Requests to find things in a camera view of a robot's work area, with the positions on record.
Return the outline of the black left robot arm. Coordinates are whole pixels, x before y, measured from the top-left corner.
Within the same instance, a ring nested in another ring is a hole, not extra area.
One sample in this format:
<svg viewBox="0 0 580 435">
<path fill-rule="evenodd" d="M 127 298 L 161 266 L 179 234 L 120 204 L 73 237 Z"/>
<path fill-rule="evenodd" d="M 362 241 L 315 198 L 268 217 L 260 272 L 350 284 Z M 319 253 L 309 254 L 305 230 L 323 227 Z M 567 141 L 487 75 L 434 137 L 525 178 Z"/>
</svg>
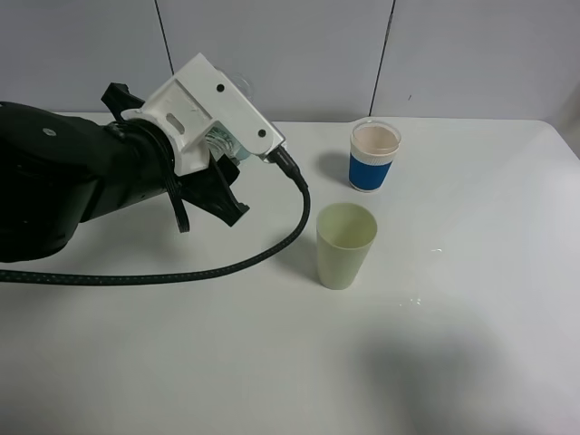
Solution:
<svg viewBox="0 0 580 435">
<path fill-rule="evenodd" d="M 182 232 L 189 231 L 186 203 L 229 226 L 247 213 L 230 189 L 239 170 L 229 158 L 211 159 L 206 169 L 178 176 L 160 128 L 121 117 L 143 100 L 116 82 L 101 99 L 114 117 L 107 125 L 2 102 L 2 262 L 51 256 L 82 222 L 163 193 Z"/>
</svg>

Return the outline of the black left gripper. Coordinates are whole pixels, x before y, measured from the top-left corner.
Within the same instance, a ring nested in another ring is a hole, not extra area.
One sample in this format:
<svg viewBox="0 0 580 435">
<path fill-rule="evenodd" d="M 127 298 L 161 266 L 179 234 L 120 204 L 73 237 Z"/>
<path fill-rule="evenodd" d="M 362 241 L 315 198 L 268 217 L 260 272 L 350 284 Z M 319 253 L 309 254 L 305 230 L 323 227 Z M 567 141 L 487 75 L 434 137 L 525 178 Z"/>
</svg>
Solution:
<svg viewBox="0 0 580 435">
<path fill-rule="evenodd" d="M 126 84 L 118 82 L 109 84 L 101 101 L 116 121 L 123 120 L 124 111 L 140 109 L 145 103 L 131 94 Z M 215 160 L 210 156 L 206 169 L 178 177 L 179 195 L 233 227 L 249 210 L 249 206 L 238 201 L 231 190 L 239 175 L 239 168 L 230 158 Z"/>
</svg>

